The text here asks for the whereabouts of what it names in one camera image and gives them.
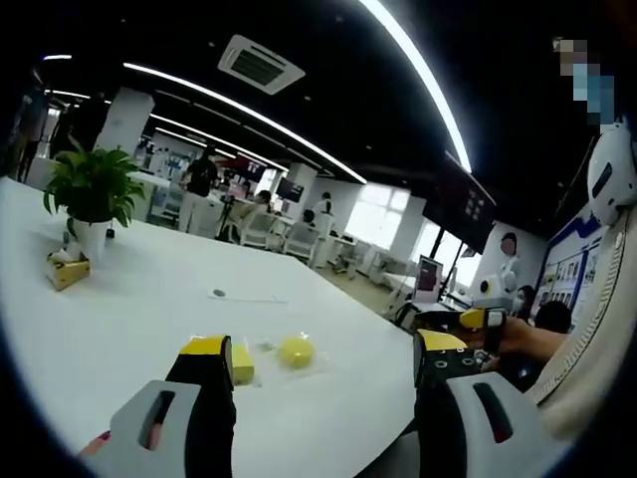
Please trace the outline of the person's right hand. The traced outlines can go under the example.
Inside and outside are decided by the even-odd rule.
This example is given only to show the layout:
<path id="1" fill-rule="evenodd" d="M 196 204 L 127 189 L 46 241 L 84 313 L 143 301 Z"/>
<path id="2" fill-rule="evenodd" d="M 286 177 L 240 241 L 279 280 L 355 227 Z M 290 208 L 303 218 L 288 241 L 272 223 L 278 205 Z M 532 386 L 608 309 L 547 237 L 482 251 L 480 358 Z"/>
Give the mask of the person's right hand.
<path id="1" fill-rule="evenodd" d="M 508 317 L 499 345 L 500 355 L 528 354 L 533 348 L 535 329 L 524 320 Z"/>

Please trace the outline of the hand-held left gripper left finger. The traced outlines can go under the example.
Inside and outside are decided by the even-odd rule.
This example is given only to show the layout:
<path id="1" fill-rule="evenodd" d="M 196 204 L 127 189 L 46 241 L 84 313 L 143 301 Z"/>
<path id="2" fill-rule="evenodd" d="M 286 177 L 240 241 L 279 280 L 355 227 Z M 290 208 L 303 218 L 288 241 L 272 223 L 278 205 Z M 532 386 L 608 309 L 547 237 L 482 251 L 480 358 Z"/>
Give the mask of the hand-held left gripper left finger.
<path id="1" fill-rule="evenodd" d="M 236 407 L 232 342 L 194 337 L 163 380 L 152 380 L 110 420 L 99 477 L 230 477 Z"/>

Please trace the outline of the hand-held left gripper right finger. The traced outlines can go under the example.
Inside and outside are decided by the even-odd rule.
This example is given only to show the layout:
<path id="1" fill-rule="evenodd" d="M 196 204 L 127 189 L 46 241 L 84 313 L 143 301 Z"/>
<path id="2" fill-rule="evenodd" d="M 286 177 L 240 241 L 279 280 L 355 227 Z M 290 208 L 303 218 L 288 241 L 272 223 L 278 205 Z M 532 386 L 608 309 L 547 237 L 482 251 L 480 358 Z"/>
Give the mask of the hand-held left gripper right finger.
<path id="1" fill-rule="evenodd" d="M 540 477 L 553 439 L 537 408 L 496 372 L 481 372 L 453 335 L 414 336 L 414 426 L 421 477 Z"/>

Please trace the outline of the person's left hand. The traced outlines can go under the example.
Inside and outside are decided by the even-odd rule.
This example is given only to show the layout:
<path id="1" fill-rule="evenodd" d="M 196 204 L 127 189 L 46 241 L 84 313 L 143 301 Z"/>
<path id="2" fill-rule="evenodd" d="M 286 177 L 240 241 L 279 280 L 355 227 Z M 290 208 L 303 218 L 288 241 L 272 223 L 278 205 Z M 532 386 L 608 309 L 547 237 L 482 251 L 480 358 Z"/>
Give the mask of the person's left hand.
<path id="1" fill-rule="evenodd" d="M 89 442 L 80 452 L 79 456 L 91 456 L 96 454 L 110 440 L 111 432 L 105 431 Z"/>

